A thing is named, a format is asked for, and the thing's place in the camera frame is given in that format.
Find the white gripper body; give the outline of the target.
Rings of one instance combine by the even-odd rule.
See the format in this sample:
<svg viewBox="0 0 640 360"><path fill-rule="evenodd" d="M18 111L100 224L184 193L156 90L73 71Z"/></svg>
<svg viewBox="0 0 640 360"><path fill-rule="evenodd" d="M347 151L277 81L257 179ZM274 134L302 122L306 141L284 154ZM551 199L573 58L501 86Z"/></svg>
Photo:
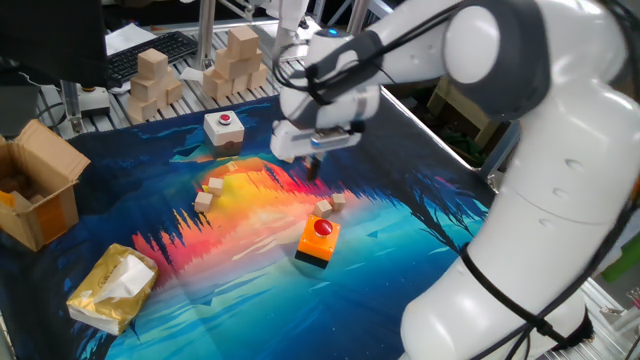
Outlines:
<svg viewBox="0 0 640 360"><path fill-rule="evenodd" d="M273 125L270 150L280 160L312 156L355 146L361 134L340 126L329 129L299 129L288 120Z"/></svg>

